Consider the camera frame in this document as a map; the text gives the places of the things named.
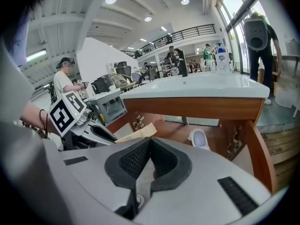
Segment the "black rubber strip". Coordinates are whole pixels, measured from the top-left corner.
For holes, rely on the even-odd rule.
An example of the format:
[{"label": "black rubber strip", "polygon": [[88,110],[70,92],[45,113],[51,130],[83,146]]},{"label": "black rubber strip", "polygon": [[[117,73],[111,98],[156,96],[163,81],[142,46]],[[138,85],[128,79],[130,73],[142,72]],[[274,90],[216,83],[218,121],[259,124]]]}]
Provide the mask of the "black rubber strip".
[{"label": "black rubber strip", "polygon": [[258,204],[231,177],[217,181],[243,216],[258,207]]},{"label": "black rubber strip", "polygon": [[75,164],[75,163],[80,163],[80,162],[83,162],[83,161],[86,161],[86,160],[88,160],[88,159],[85,156],[81,156],[81,157],[66,159],[66,160],[64,160],[64,162],[67,166],[69,166],[69,165],[72,165],[72,164]]}]

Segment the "person in white shirt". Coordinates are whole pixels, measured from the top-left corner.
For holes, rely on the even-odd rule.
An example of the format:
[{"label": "person in white shirt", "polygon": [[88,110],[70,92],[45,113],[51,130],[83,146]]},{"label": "person in white shirt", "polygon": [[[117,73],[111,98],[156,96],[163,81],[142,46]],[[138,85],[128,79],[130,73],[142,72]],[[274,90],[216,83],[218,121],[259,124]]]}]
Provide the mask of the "person in white shirt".
[{"label": "person in white shirt", "polygon": [[83,82],[81,85],[73,85],[71,80],[67,77],[67,74],[72,72],[72,67],[73,64],[70,58],[63,58],[56,66],[59,71],[54,75],[53,84],[57,98],[65,92],[85,89],[89,84],[89,82]]}]

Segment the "office chair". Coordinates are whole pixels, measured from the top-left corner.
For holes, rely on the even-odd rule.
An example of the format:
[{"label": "office chair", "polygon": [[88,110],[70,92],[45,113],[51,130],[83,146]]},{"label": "office chair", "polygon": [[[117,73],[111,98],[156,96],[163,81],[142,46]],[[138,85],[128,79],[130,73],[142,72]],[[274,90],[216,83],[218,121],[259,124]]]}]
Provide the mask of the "office chair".
[{"label": "office chair", "polygon": [[127,67],[127,62],[123,61],[118,63],[117,68],[123,68],[123,67]]},{"label": "office chair", "polygon": [[155,69],[148,70],[147,72],[143,73],[142,76],[140,76],[140,78],[139,78],[139,84],[141,84],[141,85],[143,84],[143,79],[145,78],[145,76],[148,76],[149,77],[149,81],[151,82],[152,80],[155,79],[155,75],[156,75]]},{"label": "office chair", "polygon": [[131,77],[136,81],[136,83],[139,83],[141,75],[139,75],[138,73],[132,73]]},{"label": "office chair", "polygon": [[116,72],[117,72],[117,74],[124,74],[124,75],[130,76],[131,75],[131,67],[130,66],[118,67],[116,69]]}]

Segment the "person in black shirt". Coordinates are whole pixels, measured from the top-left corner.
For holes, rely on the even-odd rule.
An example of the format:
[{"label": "person in black shirt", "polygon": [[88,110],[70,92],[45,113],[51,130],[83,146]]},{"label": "person in black shirt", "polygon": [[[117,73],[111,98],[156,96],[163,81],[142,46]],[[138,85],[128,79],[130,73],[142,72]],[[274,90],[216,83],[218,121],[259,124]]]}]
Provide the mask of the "person in black shirt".
[{"label": "person in black shirt", "polygon": [[[255,12],[251,15],[251,18],[264,19],[264,16],[259,15],[257,12]],[[274,43],[275,49],[277,51],[278,76],[280,76],[280,74],[281,74],[282,55],[281,55],[281,50],[280,50],[277,35],[276,35],[274,29],[268,24],[267,24],[267,33],[268,33],[268,43],[267,43],[267,46],[265,47],[265,49],[260,50],[260,51],[254,51],[248,47],[248,51],[249,51],[249,60],[250,60],[250,78],[252,80],[257,81],[257,73],[258,73],[258,67],[259,67],[258,60],[259,60],[259,58],[262,58],[262,62],[264,65],[263,85],[271,88],[272,87],[272,64],[273,64],[271,39],[273,39],[273,43]],[[264,103],[267,105],[270,105],[271,100],[266,98]]]},{"label": "person in black shirt", "polygon": [[170,64],[174,63],[175,65],[177,65],[177,63],[178,63],[177,57],[178,57],[178,55],[177,55],[177,52],[174,51],[174,46],[170,46],[169,52],[167,54],[167,59],[168,59],[169,63]]},{"label": "person in black shirt", "polygon": [[147,62],[144,62],[144,66],[146,71],[152,69],[152,66],[149,65]]}]

